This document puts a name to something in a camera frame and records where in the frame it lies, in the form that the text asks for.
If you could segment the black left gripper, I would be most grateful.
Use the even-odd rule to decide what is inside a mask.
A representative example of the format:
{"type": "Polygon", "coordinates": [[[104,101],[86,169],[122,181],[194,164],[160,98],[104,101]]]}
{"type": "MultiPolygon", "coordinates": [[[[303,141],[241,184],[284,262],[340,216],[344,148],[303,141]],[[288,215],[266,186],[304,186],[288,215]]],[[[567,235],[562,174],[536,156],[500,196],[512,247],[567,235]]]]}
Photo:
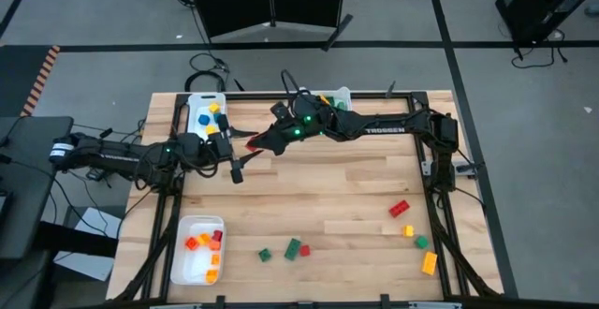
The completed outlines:
{"type": "Polygon", "coordinates": [[[255,131],[242,131],[231,128],[210,134],[204,140],[196,133],[186,134],[186,168],[194,170],[216,169],[218,164],[230,160],[231,179],[234,184],[243,182],[242,169],[253,158],[260,155],[262,150],[255,151],[242,157],[232,157],[231,139],[244,139],[257,136],[255,131]]]}

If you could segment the black mat with hazard stripes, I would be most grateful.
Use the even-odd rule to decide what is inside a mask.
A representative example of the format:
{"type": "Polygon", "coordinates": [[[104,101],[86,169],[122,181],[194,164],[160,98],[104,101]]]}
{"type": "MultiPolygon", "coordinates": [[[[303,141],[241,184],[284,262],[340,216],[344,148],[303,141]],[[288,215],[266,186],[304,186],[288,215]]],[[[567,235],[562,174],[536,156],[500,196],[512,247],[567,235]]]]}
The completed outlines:
{"type": "Polygon", "coordinates": [[[59,53],[56,45],[0,47],[0,117],[33,114],[59,53]]]}

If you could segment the black folding screen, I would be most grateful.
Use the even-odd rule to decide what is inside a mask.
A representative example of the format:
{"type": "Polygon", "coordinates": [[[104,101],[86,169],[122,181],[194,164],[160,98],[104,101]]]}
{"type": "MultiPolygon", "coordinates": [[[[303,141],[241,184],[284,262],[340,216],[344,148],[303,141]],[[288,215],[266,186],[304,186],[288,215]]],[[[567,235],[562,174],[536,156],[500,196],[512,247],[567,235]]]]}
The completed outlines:
{"type": "Polygon", "coordinates": [[[332,33],[321,47],[328,51],[354,16],[343,14],[343,0],[192,0],[207,38],[266,23],[327,27],[332,33]]]}

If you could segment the black equipment cart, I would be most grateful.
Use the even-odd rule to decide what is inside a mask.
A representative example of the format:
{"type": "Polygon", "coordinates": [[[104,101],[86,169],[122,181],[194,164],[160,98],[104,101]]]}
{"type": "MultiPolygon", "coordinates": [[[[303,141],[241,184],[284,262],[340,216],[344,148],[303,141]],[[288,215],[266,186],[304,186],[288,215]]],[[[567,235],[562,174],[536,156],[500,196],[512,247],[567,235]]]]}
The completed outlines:
{"type": "Polygon", "coordinates": [[[496,0],[511,39],[519,45],[545,40],[585,0],[496,0]]]}

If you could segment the black side desk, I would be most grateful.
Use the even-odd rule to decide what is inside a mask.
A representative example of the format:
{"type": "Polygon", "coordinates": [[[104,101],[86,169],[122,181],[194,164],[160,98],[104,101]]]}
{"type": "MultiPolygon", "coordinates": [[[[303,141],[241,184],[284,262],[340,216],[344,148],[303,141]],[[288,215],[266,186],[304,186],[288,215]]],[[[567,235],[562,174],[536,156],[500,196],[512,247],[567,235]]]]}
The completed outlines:
{"type": "Polygon", "coordinates": [[[56,174],[53,141],[72,126],[71,117],[0,117],[0,309],[36,306],[54,250],[115,255],[115,239],[41,221],[56,174]]]}

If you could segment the narrow white plastic bin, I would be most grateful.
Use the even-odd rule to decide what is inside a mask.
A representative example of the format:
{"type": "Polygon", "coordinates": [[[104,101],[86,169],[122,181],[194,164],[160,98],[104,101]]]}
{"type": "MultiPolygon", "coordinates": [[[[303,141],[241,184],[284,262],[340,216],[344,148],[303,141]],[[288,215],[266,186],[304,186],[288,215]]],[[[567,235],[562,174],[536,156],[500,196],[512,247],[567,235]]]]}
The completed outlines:
{"type": "Polygon", "coordinates": [[[213,114],[209,111],[211,103],[217,103],[220,106],[220,113],[222,115],[227,114],[226,96],[222,93],[194,93],[188,97],[187,104],[189,107],[189,116],[187,123],[187,132],[195,133],[204,140],[208,139],[208,135],[205,132],[206,125],[201,125],[197,119],[200,114],[206,114],[210,116],[210,123],[208,125],[214,125],[219,131],[218,124],[213,119],[213,114]]]}

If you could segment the long yellow block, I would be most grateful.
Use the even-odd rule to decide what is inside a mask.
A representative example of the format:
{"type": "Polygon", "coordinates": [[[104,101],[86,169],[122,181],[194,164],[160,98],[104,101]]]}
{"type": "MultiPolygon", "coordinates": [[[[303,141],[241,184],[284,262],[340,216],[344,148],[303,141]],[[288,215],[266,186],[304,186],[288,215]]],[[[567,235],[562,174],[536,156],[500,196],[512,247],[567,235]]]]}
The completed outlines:
{"type": "Polygon", "coordinates": [[[427,251],[422,260],[421,271],[427,275],[434,275],[437,258],[438,256],[435,253],[427,251]]]}

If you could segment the large white plastic bin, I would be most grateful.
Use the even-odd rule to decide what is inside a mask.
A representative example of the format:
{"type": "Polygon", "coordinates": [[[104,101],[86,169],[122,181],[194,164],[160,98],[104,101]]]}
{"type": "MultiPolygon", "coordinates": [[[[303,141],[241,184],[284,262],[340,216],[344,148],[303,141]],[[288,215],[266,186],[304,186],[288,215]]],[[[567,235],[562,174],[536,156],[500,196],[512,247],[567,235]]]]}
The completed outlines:
{"type": "Polygon", "coordinates": [[[213,286],[219,280],[224,269],[226,246],[226,225],[224,220],[215,215],[187,215],[179,221],[177,230],[175,253],[170,272],[171,282],[182,286],[213,286]],[[213,241],[212,235],[217,229],[223,231],[219,251],[212,251],[208,244],[199,244],[199,247],[193,251],[185,247],[184,243],[188,237],[197,239],[202,233],[209,234],[211,241],[213,241]],[[213,254],[220,255],[219,265],[211,264],[213,254]],[[218,279],[214,284],[208,285],[205,282],[205,273],[211,269],[218,271],[218,279]]]}

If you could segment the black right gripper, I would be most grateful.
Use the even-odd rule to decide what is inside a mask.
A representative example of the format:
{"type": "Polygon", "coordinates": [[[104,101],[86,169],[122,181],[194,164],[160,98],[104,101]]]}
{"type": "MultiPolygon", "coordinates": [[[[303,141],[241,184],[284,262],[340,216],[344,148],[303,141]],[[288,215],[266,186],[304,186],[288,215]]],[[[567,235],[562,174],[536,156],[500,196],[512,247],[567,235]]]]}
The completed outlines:
{"type": "Polygon", "coordinates": [[[330,105],[323,103],[319,96],[301,89],[291,95],[285,104],[275,103],[270,112],[275,122],[266,131],[258,134],[263,150],[271,150],[276,156],[282,155],[290,142],[321,135],[325,129],[326,116],[330,105]]]}

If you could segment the white sheet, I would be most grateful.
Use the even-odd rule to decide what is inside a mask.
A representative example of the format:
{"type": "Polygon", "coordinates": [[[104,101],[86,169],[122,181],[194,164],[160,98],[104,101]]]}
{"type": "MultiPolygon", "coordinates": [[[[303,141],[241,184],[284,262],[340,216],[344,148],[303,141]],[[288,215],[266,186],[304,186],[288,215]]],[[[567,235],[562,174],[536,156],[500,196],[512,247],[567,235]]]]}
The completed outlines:
{"type": "MultiPolygon", "coordinates": [[[[113,239],[117,237],[117,229],[121,224],[120,218],[91,207],[78,209],[77,212],[82,216],[82,220],[73,211],[69,211],[66,217],[68,228],[101,237],[104,237],[105,234],[113,239]]],[[[60,251],[53,262],[80,275],[98,281],[107,281],[113,268],[114,258],[60,251]]]]}

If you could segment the long red block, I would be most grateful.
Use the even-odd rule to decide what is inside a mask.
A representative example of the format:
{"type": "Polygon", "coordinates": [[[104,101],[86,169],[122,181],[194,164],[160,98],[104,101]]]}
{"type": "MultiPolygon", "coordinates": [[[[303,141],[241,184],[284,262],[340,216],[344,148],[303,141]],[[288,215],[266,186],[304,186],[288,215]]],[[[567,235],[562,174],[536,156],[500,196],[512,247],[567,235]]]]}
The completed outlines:
{"type": "Polygon", "coordinates": [[[402,200],[388,209],[389,214],[396,218],[402,213],[405,213],[410,208],[410,204],[406,200],[402,200]]]}

